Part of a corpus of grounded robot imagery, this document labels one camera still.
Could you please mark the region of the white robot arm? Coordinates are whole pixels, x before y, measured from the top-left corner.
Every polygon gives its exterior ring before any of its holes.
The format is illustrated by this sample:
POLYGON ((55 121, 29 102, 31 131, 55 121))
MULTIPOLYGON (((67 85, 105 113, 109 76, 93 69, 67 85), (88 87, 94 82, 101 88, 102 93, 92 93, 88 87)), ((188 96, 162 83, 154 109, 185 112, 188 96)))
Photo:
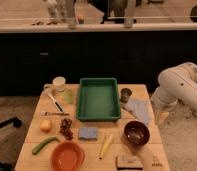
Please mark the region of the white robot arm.
POLYGON ((155 123, 160 125, 181 100, 197 112, 197 65, 185 62, 158 75, 159 86, 151 96, 155 123))

